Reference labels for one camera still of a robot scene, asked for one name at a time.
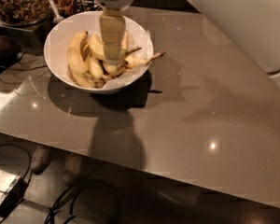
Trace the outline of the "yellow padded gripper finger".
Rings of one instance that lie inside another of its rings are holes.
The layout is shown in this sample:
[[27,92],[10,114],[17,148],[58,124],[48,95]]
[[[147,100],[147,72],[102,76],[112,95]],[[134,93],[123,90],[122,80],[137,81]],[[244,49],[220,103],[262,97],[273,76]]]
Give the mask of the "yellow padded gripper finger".
[[126,22],[119,10],[105,9],[99,17],[105,61],[119,62]]

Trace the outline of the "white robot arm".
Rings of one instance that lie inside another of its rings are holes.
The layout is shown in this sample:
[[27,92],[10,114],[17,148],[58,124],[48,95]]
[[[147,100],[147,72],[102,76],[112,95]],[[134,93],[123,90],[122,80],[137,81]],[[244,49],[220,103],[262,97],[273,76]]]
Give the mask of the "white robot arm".
[[187,0],[280,89],[280,0]]

